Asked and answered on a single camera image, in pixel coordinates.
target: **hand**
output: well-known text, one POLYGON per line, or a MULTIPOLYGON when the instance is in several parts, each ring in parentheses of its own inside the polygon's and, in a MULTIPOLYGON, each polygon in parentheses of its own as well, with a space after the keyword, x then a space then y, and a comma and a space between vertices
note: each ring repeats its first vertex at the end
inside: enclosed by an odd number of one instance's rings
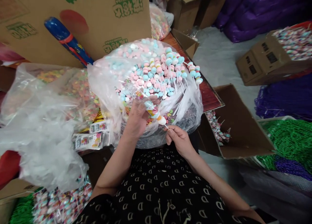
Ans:
POLYGON ((131 138, 139 139, 144 133, 146 128, 146 122, 149 118, 149 114, 146 112, 145 101, 150 100, 153 104, 159 104, 160 101, 157 96, 150 96, 143 100, 134 99, 129 113, 127 125, 123 131, 123 135, 131 138))
POLYGON ((188 159, 194 154, 197 154, 186 131, 175 125, 169 125, 168 128, 169 129, 164 129, 164 131, 167 131, 166 141, 168 145, 174 141, 176 150, 184 159, 188 159))

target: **floor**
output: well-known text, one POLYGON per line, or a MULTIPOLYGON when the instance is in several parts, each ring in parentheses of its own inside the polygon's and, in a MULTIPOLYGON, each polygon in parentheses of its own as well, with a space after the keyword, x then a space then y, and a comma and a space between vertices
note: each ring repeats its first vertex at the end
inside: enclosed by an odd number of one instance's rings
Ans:
MULTIPOLYGON (((202 75, 211 86, 232 83, 256 119, 259 119, 259 117, 255 114, 254 99, 258 96, 260 86, 244 86, 235 61, 263 37, 264 35, 260 35, 253 40, 234 44, 218 29, 213 27, 205 28, 199 30, 196 34, 200 45, 193 58, 194 63, 201 67, 202 75)), ((240 192, 244 186, 244 181, 238 173, 237 164, 234 161, 224 160, 203 151, 200 151, 200 155, 246 202, 252 204, 250 199, 244 197, 240 192)))

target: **black dress with white print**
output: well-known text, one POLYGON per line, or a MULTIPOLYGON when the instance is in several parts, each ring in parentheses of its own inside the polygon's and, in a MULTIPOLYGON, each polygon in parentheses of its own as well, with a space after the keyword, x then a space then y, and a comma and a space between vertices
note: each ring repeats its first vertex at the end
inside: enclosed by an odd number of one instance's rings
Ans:
POLYGON ((234 217, 219 194, 193 173, 174 144, 163 149, 136 149, 115 196, 93 198, 75 224, 259 223, 234 217))

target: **wooden table surface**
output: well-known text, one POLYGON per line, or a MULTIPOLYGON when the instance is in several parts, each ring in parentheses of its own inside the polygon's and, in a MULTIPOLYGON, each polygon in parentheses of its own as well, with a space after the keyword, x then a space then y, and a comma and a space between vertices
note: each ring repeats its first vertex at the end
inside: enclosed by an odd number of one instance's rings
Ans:
MULTIPOLYGON (((184 50, 180 46, 180 44, 177 42, 177 40, 173 37, 171 33, 169 33, 162 42, 165 42, 167 44, 170 44, 172 47, 174 47, 177 52, 185 58, 185 62, 189 63, 190 59, 185 54, 184 50)), ((218 97, 216 92, 213 90, 213 88, 210 86, 208 81, 205 79, 205 77, 202 75, 201 78, 203 79, 203 82, 199 85, 199 89, 201 91, 201 98, 202 98, 202 105, 204 112, 217 109, 221 106, 224 106, 224 103, 222 100, 218 97)))

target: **clear plastic bag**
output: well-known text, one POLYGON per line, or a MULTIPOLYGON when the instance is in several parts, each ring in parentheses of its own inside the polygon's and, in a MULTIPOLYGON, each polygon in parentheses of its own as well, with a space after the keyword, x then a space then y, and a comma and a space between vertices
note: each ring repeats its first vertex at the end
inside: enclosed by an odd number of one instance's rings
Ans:
POLYGON ((49 191, 80 187, 77 178, 84 179, 88 170, 71 141, 74 130, 93 120, 85 110, 90 108, 94 116, 98 112, 97 98, 81 72, 86 70, 23 63, 1 106, 0 155, 17 151, 21 155, 20 178, 49 191), (79 80, 84 85, 74 90, 85 91, 83 95, 68 95, 79 80))
MULTIPOLYGON (((108 116, 111 143, 115 147, 127 123, 132 99, 138 96, 137 92, 142 93, 141 88, 131 81, 134 67, 141 67, 145 60, 160 57, 168 47, 168 44, 157 40, 137 40, 120 46, 93 65, 88 65, 90 88, 100 100, 103 116, 108 116)), ((174 95, 163 100, 159 97, 162 101, 156 108, 161 116, 167 118, 167 125, 177 125, 190 134, 201 121, 201 93, 190 75, 182 82, 172 82, 171 85, 175 88, 174 95)), ((149 149, 165 144, 163 129, 164 126, 151 117, 137 148, 149 149)))
POLYGON ((152 27, 152 38, 162 40, 170 32, 170 26, 163 11, 155 4, 149 3, 150 24, 152 27))

